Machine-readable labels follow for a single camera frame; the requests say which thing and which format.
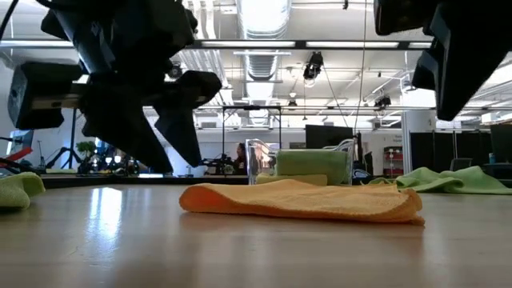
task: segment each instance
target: computer monitor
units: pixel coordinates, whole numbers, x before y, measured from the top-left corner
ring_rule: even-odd
[[[34,139],[33,130],[18,130],[10,133],[13,139],[7,147],[7,154],[17,153],[25,148],[32,147],[32,140]]]
[[[496,162],[512,163],[512,125],[492,125],[490,137]]]
[[[321,149],[337,146],[343,140],[352,139],[354,130],[349,127],[306,125],[306,148]]]

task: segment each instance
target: ceiling beam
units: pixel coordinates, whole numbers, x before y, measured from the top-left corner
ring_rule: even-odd
[[[241,40],[241,39],[198,39],[185,49],[216,50],[376,50],[403,51],[424,50],[430,42],[414,41],[362,41],[362,40]],[[71,42],[53,38],[17,39],[6,38],[0,48],[23,49],[74,49]]]

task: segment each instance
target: black cabinet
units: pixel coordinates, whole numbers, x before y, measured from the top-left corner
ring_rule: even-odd
[[[427,167],[442,172],[450,169],[454,158],[472,158],[473,166],[489,162],[492,152],[490,133],[411,133],[410,149],[412,168]]]

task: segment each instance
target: person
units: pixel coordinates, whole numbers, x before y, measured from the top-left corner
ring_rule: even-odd
[[[234,160],[233,168],[235,175],[247,175],[246,146],[243,143],[238,144],[237,159]]]

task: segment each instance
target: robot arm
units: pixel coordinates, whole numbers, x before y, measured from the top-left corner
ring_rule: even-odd
[[[434,37],[418,60],[412,84],[435,91],[441,120],[453,120],[512,47],[509,11],[496,4],[374,1],[378,35],[423,28],[425,35]]]
[[[28,62],[14,72],[9,112],[19,129],[58,127],[61,108],[84,114],[82,132],[124,150],[157,172],[172,172],[143,106],[159,115],[157,130],[192,166],[201,161],[193,109],[222,88],[210,72],[187,71],[164,82],[170,58],[194,42],[197,20],[174,0],[38,0],[50,10],[42,31],[73,43],[80,66]],[[86,85],[73,84],[88,74]]]

